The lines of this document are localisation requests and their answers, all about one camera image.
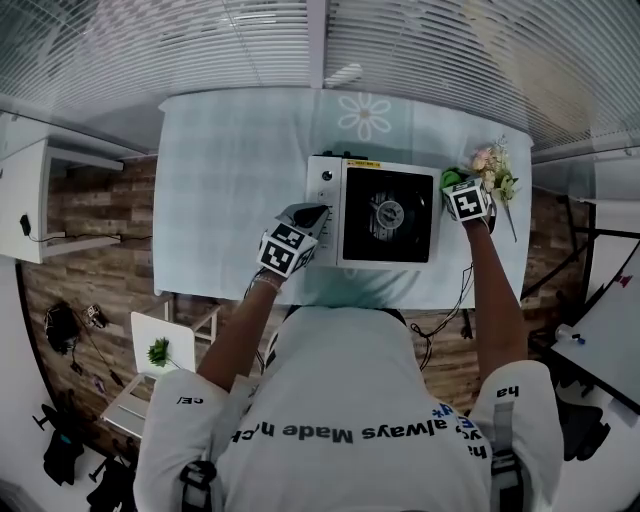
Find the clear bottle with blue cap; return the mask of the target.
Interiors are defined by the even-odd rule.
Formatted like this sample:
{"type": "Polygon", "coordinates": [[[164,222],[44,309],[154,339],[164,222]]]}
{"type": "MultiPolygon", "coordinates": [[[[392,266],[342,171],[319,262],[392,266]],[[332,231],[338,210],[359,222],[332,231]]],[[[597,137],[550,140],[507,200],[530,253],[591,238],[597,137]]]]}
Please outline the clear bottle with blue cap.
{"type": "Polygon", "coordinates": [[[564,345],[584,345],[586,340],[572,326],[560,324],[555,330],[555,341],[564,345]]]}

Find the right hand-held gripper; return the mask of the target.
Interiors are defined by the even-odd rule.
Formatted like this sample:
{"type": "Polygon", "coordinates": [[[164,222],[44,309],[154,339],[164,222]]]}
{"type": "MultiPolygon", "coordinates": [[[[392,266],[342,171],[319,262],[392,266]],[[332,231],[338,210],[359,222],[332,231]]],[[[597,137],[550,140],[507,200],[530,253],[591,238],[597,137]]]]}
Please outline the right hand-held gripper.
{"type": "Polygon", "coordinates": [[[473,178],[443,189],[445,206],[452,218],[466,223],[482,221],[492,233],[495,228],[497,206],[481,178],[473,178]]]}

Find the person's white printed t-shirt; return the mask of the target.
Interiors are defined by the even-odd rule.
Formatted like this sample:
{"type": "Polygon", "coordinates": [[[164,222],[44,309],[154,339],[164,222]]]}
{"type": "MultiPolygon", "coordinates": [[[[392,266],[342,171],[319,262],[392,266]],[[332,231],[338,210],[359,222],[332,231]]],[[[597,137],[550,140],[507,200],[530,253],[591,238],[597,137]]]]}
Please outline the person's white printed t-shirt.
{"type": "Polygon", "coordinates": [[[563,439],[548,369],[507,364],[469,415],[430,394],[407,327],[376,310],[308,307],[216,460],[226,512],[489,512],[495,412],[533,512],[549,512],[563,439]]]}

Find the person's left forearm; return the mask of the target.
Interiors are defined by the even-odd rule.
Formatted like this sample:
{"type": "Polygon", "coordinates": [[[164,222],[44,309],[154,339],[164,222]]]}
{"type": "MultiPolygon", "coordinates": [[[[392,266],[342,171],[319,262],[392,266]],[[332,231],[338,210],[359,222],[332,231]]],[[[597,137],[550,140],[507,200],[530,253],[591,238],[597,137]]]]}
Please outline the person's left forearm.
{"type": "Polygon", "coordinates": [[[202,359],[197,374],[230,391],[237,376],[250,375],[255,353],[285,279],[271,271],[255,277],[202,359]]]}

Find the green cloth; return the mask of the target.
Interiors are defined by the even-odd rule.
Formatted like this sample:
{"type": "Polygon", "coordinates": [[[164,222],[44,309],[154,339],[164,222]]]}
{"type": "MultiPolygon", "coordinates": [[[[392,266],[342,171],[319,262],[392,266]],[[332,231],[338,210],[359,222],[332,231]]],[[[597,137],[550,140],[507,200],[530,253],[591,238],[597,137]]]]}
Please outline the green cloth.
{"type": "Polygon", "coordinates": [[[442,193],[453,193],[464,190],[473,184],[470,175],[457,167],[450,167],[441,174],[440,190],[442,193]]]}

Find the person's right forearm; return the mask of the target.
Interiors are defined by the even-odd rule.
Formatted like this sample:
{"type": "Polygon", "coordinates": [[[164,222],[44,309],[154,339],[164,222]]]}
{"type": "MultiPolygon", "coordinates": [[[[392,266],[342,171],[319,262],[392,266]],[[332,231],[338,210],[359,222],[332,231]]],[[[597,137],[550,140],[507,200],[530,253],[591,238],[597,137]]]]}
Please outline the person's right forearm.
{"type": "Polygon", "coordinates": [[[471,250],[479,375],[528,358],[527,333],[519,301],[507,280],[488,227],[463,224],[471,250]]]}

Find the white portable gas stove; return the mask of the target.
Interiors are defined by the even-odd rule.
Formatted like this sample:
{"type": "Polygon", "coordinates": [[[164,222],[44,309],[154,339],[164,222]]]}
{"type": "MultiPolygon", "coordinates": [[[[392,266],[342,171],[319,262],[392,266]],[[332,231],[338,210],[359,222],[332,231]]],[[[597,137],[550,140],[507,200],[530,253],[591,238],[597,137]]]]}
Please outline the white portable gas stove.
{"type": "Polygon", "coordinates": [[[326,205],[317,266],[421,271],[435,260],[441,171],[337,156],[308,160],[306,198],[326,205]]]}

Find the table with light blue tablecloth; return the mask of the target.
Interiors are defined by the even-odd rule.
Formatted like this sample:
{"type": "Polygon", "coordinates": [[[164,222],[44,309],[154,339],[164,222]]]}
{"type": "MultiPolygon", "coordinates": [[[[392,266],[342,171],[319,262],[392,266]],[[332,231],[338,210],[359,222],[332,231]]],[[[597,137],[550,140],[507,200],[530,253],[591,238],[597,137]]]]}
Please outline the table with light blue tablecloth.
{"type": "Polygon", "coordinates": [[[263,232],[306,195],[307,163],[331,151],[435,169],[505,144],[516,196],[492,238],[515,292],[524,284],[531,219],[531,138],[427,103],[311,89],[238,89],[177,96],[156,168],[152,265],[158,291],[240,299],[263,232]]]}

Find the green artificial plant sprig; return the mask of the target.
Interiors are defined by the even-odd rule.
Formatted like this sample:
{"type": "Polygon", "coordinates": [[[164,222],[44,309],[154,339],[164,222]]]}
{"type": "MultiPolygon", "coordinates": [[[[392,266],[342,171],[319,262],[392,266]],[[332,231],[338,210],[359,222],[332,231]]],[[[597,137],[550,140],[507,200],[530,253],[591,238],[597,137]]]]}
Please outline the green artificial plant sprig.
{"type": "Polygon", "coordinates": [[[167,365],[179,368],[169,355],[170,342],[166,337],[156,338],[147,350],[147,358],[152,366],[165,368],[167,365]]]}

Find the black bag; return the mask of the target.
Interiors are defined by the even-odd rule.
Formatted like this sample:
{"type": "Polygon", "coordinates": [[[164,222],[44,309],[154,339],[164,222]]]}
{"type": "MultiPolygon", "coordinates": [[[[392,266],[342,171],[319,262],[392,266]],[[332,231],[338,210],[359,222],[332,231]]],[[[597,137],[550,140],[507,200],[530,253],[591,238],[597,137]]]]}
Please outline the black bag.
{"type": "Polygon", "coordinates": [[[74,312],[65,302],[46,310],[44,316],[45,337],[53,350],[61,355],[71,351],[79,336],[74,312]]]}

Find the white chair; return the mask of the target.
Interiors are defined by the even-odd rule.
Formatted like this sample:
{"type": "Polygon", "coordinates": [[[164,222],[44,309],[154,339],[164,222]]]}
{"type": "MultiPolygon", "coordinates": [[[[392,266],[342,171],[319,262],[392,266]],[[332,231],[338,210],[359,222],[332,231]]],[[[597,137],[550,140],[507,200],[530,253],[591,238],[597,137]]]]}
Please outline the white chair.
{"type": "Polygon", "coordinates": [[[174,306],[174,297],[167,295],[149,310],[131,313],[136,374],[101,414],[103,421],[137,439],[143,434],[156,380],[176,369],[195,371],[197,342],[210,344],[216,336],[219,305],[210,306],[190,325],[183,325],[175,320],[174,306]],[[169,355],[179,368],[170,365],[159,368],[149,362],[149,346],[156,338],[162,337],[169,340],[169,355]]]}

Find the pink artificial flower bouquet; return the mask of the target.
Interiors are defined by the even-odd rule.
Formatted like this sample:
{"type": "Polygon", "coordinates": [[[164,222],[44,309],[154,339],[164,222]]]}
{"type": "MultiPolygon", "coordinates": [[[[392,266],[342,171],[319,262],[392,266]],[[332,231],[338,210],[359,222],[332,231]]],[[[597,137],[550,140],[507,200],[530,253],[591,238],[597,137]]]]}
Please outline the pink artificial flower bouquet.
{"type": "Polygon", "coordinates": [[[515,197],[518,178],[513,176],[505,136],[496,139],[491,145],[477,149],[471,159],[471,171],[480,177],[489,196],[502,204],[514,241],[517,241],[510,202],[515,197]]]}

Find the white desk with black frame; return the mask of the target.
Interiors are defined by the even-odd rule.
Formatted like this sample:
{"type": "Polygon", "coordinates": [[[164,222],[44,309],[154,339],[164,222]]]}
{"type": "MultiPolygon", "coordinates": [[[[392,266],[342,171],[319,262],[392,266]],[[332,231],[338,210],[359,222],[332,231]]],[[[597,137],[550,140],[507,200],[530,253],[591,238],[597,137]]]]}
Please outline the white desk with black frame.
{"type": "Polygon", "coordinates": [[[576,374],[640,415],[640,199],[586,199],[585,300],[565,323],[586,340],[551,346],[576,374]]]}

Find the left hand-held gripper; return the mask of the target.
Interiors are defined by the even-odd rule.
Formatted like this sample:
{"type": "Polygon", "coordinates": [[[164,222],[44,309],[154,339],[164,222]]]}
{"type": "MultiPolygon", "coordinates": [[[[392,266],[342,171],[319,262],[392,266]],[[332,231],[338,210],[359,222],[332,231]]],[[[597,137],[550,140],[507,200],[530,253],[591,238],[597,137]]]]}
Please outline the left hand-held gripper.
{"type": "Polygon", "coordinates": [[[281,277],[290,277],[305,267],[315,252],[329,213],[329,207],[322,203],[286,207],[276,217],[279,222],[262,235],[257,264],[281,277]]]}

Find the white side table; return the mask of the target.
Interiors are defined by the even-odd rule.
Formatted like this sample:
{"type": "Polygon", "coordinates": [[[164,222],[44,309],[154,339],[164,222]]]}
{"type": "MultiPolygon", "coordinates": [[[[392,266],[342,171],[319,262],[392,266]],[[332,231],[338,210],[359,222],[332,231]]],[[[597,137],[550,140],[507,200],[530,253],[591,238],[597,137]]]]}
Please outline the white side table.
{"type": "Polygon", "coordinates": [[[42,139],[0,161],[0,255],[41,264],[60,256],[122,242],[119,235],[71,236],[63,231],[48,231],[48,192],[52,163],[89,166],[121,171],[116,160],[84,152],[57,148],[42,139]],[[27,214],[31,224],[29,237],[23,235],[19,220],[27,214]]]}

